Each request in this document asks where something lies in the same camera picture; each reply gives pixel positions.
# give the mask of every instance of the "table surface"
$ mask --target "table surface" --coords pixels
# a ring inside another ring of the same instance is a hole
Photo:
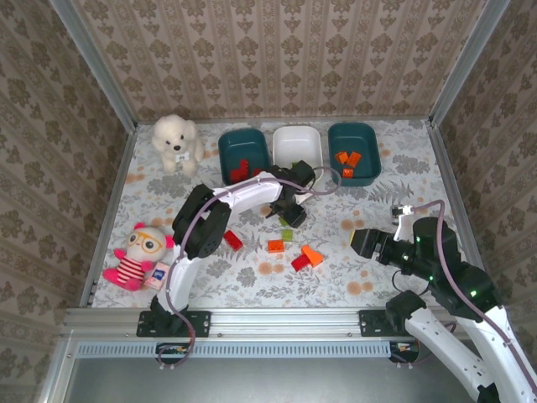
[[[395,268],[382,266],[374,259],[359,257],[349,246],[352,230],[379,228],[395,231],[390,206],[403,203],[420,205],[435,199],[447,202],[446,190],[435,161],[424,121],[366,122],[376,132],[382,173],[367,187],[342,187],[329,196],[314,196],[304,203],[307,218],[294,230],[294,242],[286,243],[282,254],[269,254],[266,243],[279,239],[283,226],[277,217],[265,219],[267,206],[241,213],[228,224],[244,243],[237,253],[225,242],[202,262],[190,293],[190,306],[196,308],[228,307],[349,307],[383,306],[397,295],[391,277]],[[277,128],[291,123],[208,123],[199,129],[205,142],[205,158],[198,175],[190,180],[177,172],[165,174],[160,157],[150,142],[153,126],[138,127],[138,139],[128,177],[108,244],[103,267],[117,265],[115,248],[125,248],[127,236],[136,222],[146,222],[172,233],[171,223],[194,186],[205,183],[222,187],[218,138],[235,128],[259,128],[272,150]],[[321,134],[322,154],[329,164],[327,130],[334,122],[303,123]],[[319,190],[334,186],[324,174],[315,184]],[[435,214],[432,211],[424,214]],[[446,221],[456,230],[449,202]],[[310,245],[326,256],[325,262],[295,273],[291,261],[300,255],[303,245]],[[171,263],[171,252],[163,259]],[[401,290],[421,292],[423,280],[398,275]],[[129,292],[102,278],[98,281],[92,307],[147,307],[156,290],[143,288]],[[427,293],[425,301],[434,306]]]

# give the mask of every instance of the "red block in bin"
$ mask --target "red block in bin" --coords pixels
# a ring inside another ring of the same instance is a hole
[[[249,170],[250,164],[248,163],[248,160],[241,160],[241,171],[246,173],[246,177],[248,177]]]
[[[232,183],[238,183],[246,179],[241,170],[232,170],[230,176],[231,176]]]

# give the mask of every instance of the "orange block in bin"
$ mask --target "orange block in bin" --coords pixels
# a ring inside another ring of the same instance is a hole
[[[349,159],[349,155],[345,151],[342,151],[341,153],[336,154],[336,160],[340,164],[345,164],[348,159]]]
[[[352,178],[353,176],[354,176],[354,170],[351,170],[350,168],[343,168],[344,178]]]
[[[325,257],[322,254],[316,252],[308,245],[302,247],[302,253],[305,254],[310,260],[311,267],[316,267],[318,264],[321,264],[325,260]]]
[[[356,168],[356,165],[361,158],[361,154],[357,153],[356,151],[352,151],[351,156],[347,160],[347,165],[351,166],[352,168]]]

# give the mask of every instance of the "wall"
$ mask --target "wall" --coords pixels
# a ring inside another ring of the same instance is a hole
[[[487,271],[537,361],[537,2],[512,1],[441,124]]]
[[[126,134],[46,1],[0,2],[0,401],[32,401],[77,306]]]
[[[76,0],[138,121],[426,115],[485,0]]]

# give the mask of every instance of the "plush toy with glasses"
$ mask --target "plush toy with glasses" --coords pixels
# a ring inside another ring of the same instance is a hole
[[[125,290],[139,290],[145,273],[164,257],[166,249],[173,247],[174,240],[171,235],[164,235],[159,229],[139,222],[128,237],[127,249],[114,250],[119,259],[117,267],[104,270],[102,275]]]

